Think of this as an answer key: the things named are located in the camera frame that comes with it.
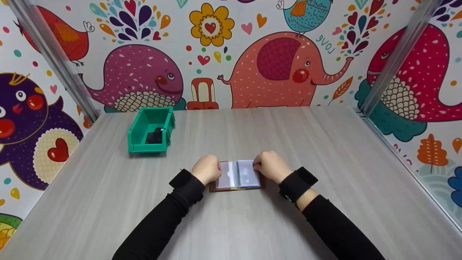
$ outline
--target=blue bird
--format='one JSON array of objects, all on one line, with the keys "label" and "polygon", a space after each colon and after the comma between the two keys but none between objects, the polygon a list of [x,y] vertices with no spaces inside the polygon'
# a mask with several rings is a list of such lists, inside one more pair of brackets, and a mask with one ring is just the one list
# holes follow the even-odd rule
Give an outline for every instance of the blue bird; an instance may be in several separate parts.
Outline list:
[{"label": "blue bird", "polygon": [[327,15],[333,0],[297,0],[292,7],[284,9],[284,0],[278,1],[276,8],[284,10],[287,25],[303,35],[320,26]]}]

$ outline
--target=table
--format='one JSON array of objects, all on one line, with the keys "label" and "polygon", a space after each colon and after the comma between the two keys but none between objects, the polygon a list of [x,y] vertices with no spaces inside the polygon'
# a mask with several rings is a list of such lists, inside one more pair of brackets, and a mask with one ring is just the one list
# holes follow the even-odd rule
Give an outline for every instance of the table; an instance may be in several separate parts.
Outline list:
[{"label": "table", "polygon": [[[166,156],[127,154],[134,113],[104,114],[0,254],[1,259],[110,259],[204,154],[253,159],[273,149],[305,166],[386,259],[460,259],[462,237],[402,164],[346,106],[176,111]],[[277,186],[208,194],[163,260],[335,259]]]}]

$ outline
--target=card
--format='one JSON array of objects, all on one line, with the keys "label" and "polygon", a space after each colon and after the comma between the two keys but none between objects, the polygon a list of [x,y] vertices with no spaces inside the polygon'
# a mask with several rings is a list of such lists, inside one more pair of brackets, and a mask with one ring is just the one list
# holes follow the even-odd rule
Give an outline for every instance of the card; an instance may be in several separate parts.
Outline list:
[{"label": "card", "polygon": [[221,176],[210,184],[211,192],[259,189],[262,178],[254,170],[253,160],[222,161]]}]

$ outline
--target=orange leaf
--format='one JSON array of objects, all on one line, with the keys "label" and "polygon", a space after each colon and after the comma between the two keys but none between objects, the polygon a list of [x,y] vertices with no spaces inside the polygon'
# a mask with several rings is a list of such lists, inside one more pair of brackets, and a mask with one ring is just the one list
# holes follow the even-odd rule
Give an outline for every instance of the orange leaf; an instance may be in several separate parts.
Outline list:
[{"label": "orange leaf", "polygon": [[417,159],[419,161],[432,166],[446,166],[449,163],[446,158],[448,153],[441,148],[441,141],[435,140],[433,134],[430,134],[427,139],[422,139],[420,142],[422,144],[417,151]]},{"label": "orange leaf", "polygon": [[460,10],[456,15],[451,19],[451,21],[462,18],[462,10]]},{"label": "orange leaf", "polygon": [[345,82],[343,82],[342,85],[340,85],[337,88],[337,90],[334,92],[332,100],[335,100],[335,99],[339,98],[340,96],[342,96],[343,94],[345,94],[345,92],[347,92],[347,90],[350,88],[352,82],[353,82],[353,77],[351,77],[351,78],[347,79]]}]

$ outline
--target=pink elephant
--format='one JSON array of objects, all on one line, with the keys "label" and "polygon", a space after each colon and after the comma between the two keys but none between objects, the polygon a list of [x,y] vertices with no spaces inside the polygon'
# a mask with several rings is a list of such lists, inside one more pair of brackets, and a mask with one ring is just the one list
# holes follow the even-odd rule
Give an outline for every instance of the pink elephant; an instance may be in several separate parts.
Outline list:
[{"label": "pink elephant", "polygon": [[260,106],[308,106],[317,85],[339,80],[350,66],[352,57],[340,72],[327,74],[316,44],[294,32],[267,35],[246,49],[236,62],[231,85],[232,108]]}]

